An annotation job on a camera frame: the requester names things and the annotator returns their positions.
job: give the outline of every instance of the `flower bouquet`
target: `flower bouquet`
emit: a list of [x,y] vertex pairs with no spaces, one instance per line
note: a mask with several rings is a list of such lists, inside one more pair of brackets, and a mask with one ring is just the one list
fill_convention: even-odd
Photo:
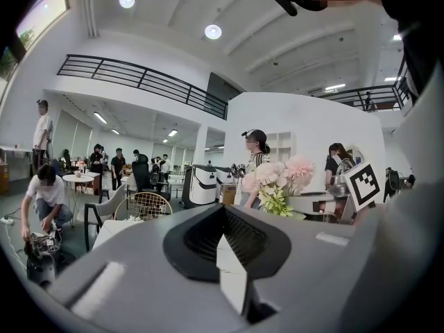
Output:
[[299,155],[286,163],[262,163],[256,171],[244,177],[242,190],[259,192],[265,212],[279,216],[293,216],[293,208],[285,204],[286,196],[298,195],[314,176],[314,165]]

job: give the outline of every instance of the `white ceiling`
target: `white ceiling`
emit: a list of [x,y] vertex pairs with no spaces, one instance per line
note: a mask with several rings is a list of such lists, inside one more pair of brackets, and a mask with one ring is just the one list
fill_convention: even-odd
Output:
[[[396,23],[370,4],[299,8],[297,17],[274,0],[136,0],[128,10],[118,0],[94,0],[94,11],[99,29],[110,20],[150,24],[208,44],[267,91],[306,94],[338,83],[350,89],[367,86],[368,79],[381,85],[397,74],[402,59],[402,42],[392,41]],[[203,35],[213,23],[222,29],[218,40]]]
[[[170,114],[162,114],[141,106],[120,101],[112,101],[93,96],[65,95],[71,103],[92,119],[103,132],[115,129],[120,133],[117,137],[135,137],[162,143],[168,139],[167,145],[194,149],[197,141],[199,124]],[[94,113],[98,112],[108,124],[100,121]],[[171,130],[178,132],[169,137]],[[207,147],[223,145],[225,133],[209,129]]]

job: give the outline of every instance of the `power strip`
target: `power strip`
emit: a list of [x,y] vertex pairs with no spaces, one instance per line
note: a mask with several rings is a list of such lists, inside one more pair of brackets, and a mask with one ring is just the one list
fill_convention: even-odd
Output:
[[5,225],[13,225],[14,224],[13,219],[5,219],[4,217],[2,219],[0,219],[0,222],[2,222]]

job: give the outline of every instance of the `white t-shirt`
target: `white t-shirt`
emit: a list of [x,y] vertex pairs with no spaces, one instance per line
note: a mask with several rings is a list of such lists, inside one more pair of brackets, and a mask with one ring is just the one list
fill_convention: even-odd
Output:
[[54,207],[64,203],[65,186],[63,185],[63,180],[60,176],[55,176],[53,186],[42,186],[40,185],[39,178],[34,175],[29,183],[26,195],[36,199],[43,198],[43,201],[47,203],[49,207]]
[[[33,138],[33,148],[34,148],[34,146],[39,145],[40,140],[42,139],[42,136],[43,136],[43,132],[45,130],[49,131],[50,124],[51,124],[51,119],[49,118],[49,115],[47,113],[40,115],[39,121],[37,122],[37,126],[35,127],[34,138]],[[46,137],[43,137],[43,141],[42,141],[42,144],[40,145],[40,149],[45,151],[47,144],[48,144],[48,139]]]
[[167,159],[165,160],[165,163],[162,165],[161,173],[168,173],[169,169],[171,168],[171,160]]

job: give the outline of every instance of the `crouching man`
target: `crouching man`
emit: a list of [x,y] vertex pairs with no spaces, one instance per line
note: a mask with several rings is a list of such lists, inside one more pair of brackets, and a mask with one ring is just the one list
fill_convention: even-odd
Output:
[[57,231],[62,232],[62,224],[72,218],[72,212],[63,204],[65,201],[63,180],[56,175],[56,170],[51,165],[45,164],[37,170],[37,175],[31,179],[22,201],[22,238],[25,241],[31,238],[28,212],[33,198],[35,198],[35,209],[42,222],[43,232],[50,233],[52,220],[55,222]]

